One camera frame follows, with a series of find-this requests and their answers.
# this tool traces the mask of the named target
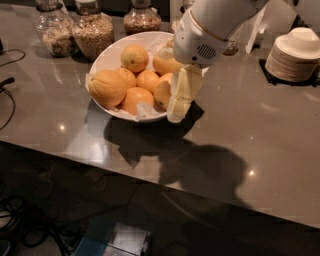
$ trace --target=stack of plates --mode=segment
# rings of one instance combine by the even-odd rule
[[[282,80],[308,80],[320,61],[320,39],[309,28],[296,28],[278,37],[266,62],[267,71]]]

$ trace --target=citrus fruit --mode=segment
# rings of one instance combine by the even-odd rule
[[[183,67],[183,64],[178,62],[174,57],[173,58],[162,58],[159,53],[157,53],[152,61],[154,70],[160,75],[163,76],[167,73],[173,73],[178,71]]]
[[[137,85],[136,76],[129,69],[117,68],[115,71],[127,81],[128,89]]]
[[[159,78],[159,83],[154,90],[155,102],[163,109],[167,110],[171,97],[171,77],[172,73],[167,73]]]
[[[138,73],[147,67],[149,55],[143,46],[130,44],[122,50],[120,60],[123,68]]]
[[[126,96],[127,82],[114,70],[101,70],[89,81],[88,90],[101,106],[111,108],[119,105]]]
[[[121,102],[121,108],[135,116],[138,102],[154,106],[154,98],[149,91],[141,87],[132,87],[127,90],[127,94]]]
[[[148,90],[152,94],[158,82],[159,76],[150,69],[145,69],[137,76],[137,86]]]

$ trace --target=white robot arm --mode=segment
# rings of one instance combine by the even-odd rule
[[[296,9],[306,24],[320,24],[319,0],[283,0]],[[228,39],[268,0],[196,0],[183,15],[174,34],[174,56],[187,66],[172,78],[168,120],[180,122],[201,88],[202,69],[211,66],[227,49]]]

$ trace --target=jar of nuts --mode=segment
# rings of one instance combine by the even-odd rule
[[[170,32],[174,33],[178,24],[180,23],[180,20],[182,18],[182,15],[185,13],[186,10],[188,10],[195,0],[183,0],[183,6],[180,8],[181,14],[173,19],[170,23]]]
[[[82,54],[94,61],[114,42],[111,18],[101,13],[96,0],[76,0],[79,19],[72,34]]]
[[[62,7],[58,0],[37,1],[40,16],[34,28],[42,44],[55,57],[67,57],[78,51],[72,35],[74,21]]]
[[[123,17],[127,35],[146,31],[159,31],[161,17],[152,8],[150,0],[131,0],[131,10]]]

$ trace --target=gray countertop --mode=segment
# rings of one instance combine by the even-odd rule
[[[6,87],[16,111],[1,141],[320,227],[320,88],[268,83],[259,66],[268,50],[259,49],[222,56],[183,123],[119,120],[86,91],[90,63],[42,48],[37,15],[0,4],[5,49],[26,52],[0,68],[0,80],[16,80]],[[10,104],[1,93],[1,123]]]

